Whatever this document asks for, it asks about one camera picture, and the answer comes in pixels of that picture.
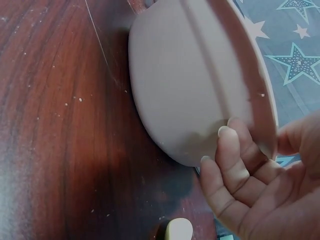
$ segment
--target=palm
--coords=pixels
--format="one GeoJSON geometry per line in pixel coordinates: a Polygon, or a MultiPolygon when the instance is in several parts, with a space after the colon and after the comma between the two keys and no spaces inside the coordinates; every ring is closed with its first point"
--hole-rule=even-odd
{"type": "Polygon", "coordinates": [[[282,168],[262,154],[239,120],[203,161],[201,185],[218,219],[243,239],[318,239],[320,181],[302,162],[282,168]]]}

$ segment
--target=star pattern fabric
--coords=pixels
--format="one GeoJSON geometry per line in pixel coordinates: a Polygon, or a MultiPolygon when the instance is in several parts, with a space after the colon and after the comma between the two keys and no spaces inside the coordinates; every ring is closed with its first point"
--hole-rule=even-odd
{"type": "Polygon", "coordinates": [[[319,8],[313,2],[308,0],[286,0],[277,10],[295,9],[303,19],[309,23],[306,9],[319,8]]]}
{"type": "Polygon", "coordinates": [[[297,29],[293,32],[300,35],[300,38],[303,39],[304,37],[310,38],[310,35],[307,33],[308,28],[302,28],[299,24],[296,25],[297,29]]]}
{"type": "Polygon", "coordinates": [[[249,34],[253,39],[256,39],[257,37],[269,39],[269,37],[262,31],[262,27],[264,26],[265,22],[266,21],[253,23],[249,18],[244,16],[244,24],[246,25],[249,34]]]}
{"type": "Polygon", "coordinates": [[[284,86],[292,83],[302,75],[320,85],[320,76],[315,70],[315,66],[320,64],[320,56],[304,55],[295,43],[292,44],[290,55],[267,55],[266,57],[288,67],[283,83],[284,86]]]}

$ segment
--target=wooden table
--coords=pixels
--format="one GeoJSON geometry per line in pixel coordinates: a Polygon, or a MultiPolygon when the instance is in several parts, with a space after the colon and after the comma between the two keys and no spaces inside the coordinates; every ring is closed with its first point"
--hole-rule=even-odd
{"type": "Polygon", "coordinates": [[[159,150],[135,109],[127,45],[142,10],[0,1],[0,240],[149,240],[175,217],[215,239],[195,171],[159,150]]]}

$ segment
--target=unfired clay bowl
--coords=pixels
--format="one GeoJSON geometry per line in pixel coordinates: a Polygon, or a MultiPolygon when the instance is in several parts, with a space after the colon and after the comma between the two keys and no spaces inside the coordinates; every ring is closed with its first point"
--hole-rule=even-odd
{"type": "Polygon", "coordinates": [[[230,117],[274,158],[277,114],[270,79],[241,14],[227,0],[159,0],[129,34],[134,101],[147,132],[171,158],[214,158],[230,117]]]}

